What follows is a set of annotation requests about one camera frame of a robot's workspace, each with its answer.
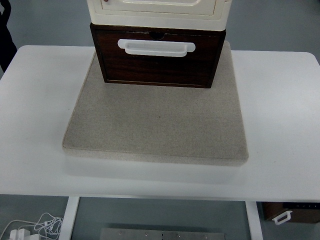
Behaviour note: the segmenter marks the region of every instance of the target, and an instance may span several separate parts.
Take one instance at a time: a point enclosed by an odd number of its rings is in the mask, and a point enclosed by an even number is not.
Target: metal plate
[[[225,240],[224,233],[102,228],[100,240]]]

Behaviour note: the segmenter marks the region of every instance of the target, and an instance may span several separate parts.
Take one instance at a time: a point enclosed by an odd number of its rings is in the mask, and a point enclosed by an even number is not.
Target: stacked storage drawers
[[[229,0],[87,2],[106,83],[211,87]]]

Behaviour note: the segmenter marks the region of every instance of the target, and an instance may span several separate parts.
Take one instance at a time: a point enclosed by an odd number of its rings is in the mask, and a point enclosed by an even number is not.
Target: dark clothing
[[[11,7],[4,9],[3,14],[0,13],[0,65],[5,72],[14,58],[17,47],[12,41],[11,34],[7,27],[7,22],[10,16]]]

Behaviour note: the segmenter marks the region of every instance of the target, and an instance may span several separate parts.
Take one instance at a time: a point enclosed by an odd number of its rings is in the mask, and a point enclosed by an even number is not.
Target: white plastic handle
[[[273,218],[272,220],[274,221],[274,223],[276,225],[283,224],[291,219],[290,213],[292,213],[292,211],[285,211],[284,213],[281,213],[279,216],[276,216],[275,218]]]
[[[193,52],[196,46],[193,42],[176,41],[150,41],[120,39],[118,46],[124,49],[127,54],[163,56],[163,57],[184,57],[187,52]]]

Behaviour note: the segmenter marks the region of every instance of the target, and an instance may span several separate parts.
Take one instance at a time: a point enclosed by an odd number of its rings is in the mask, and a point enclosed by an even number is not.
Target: white cabinet
[[[87,0],[95,25],[223,31],[232,0]]]

